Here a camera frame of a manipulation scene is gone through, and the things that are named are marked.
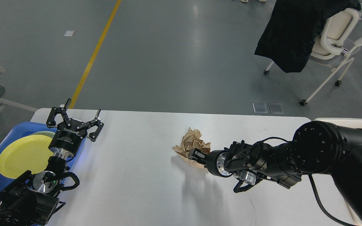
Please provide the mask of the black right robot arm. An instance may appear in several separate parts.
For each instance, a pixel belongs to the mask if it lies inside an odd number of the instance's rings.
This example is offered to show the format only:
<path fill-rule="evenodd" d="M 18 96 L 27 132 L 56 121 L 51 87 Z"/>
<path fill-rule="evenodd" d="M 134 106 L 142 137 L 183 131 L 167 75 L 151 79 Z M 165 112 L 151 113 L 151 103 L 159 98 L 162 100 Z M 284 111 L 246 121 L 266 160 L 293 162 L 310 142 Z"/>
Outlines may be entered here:
<path fill-rule="evenodd" d="M 229 148 L 203 153 L 194 148 L 188 159 L 196 161 L 215 176 L 235 176 L 235 193 L 245 192 L 262 180 L 290 189 L 309 177 L 316 202 L 333 221 L 348 223 L 332 216 L 321 203 L 313 174 L 326 174 L 362 221 L 362 128 L 349 128 L 324 121 L 301 125 L 291 141 L 271 146 L 266 140 L 254 144 L 234 141 Z"/>

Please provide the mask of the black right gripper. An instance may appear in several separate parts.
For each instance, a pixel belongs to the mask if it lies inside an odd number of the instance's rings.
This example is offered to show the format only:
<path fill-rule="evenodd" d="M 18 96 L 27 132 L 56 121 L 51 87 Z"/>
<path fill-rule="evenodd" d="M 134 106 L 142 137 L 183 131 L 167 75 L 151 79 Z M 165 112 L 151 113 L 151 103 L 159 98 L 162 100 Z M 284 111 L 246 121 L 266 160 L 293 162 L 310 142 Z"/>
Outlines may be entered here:
<path fill-rule="evenodd" d="M 228 156 L 227 150 L 214 150 L 212 152 L 204 153 L 198 148 L 193 148 L 188 153 L 188 159 L 191 160 L 191 166 L 198 169 L 207 168 L 207 170 L 215 176 L 228 178 L 232 176 L 232 173 L 227 172 L 224 169 L 225 160 Z M 206 161 L 205 164 L 201 164 L 197 161 Z"/>

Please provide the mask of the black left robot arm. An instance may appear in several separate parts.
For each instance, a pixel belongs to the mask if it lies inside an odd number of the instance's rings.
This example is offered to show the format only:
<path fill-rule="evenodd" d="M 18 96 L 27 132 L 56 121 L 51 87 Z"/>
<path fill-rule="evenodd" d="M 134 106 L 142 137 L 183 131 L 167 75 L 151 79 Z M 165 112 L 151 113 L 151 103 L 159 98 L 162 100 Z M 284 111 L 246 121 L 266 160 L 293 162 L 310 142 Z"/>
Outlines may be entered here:
<path fill-rule="evenodd" d="M 68 163 L 76 157 L 84 139 L 96 141 L 104 123 L 99 116 L 101 109 L 87 122 L 69 118 L 70 103 L 68 99 L 62 107 L 52 107 L 47 118 L 46 126 L 56 128 L 56 133 L 48 146 L 52 156 L 46 167 L 37 173 L 24 171 L 1 190 L 0 226 L 46 225 L 66 204 L 59 200 L 59 194 L 80 185 Z"/>

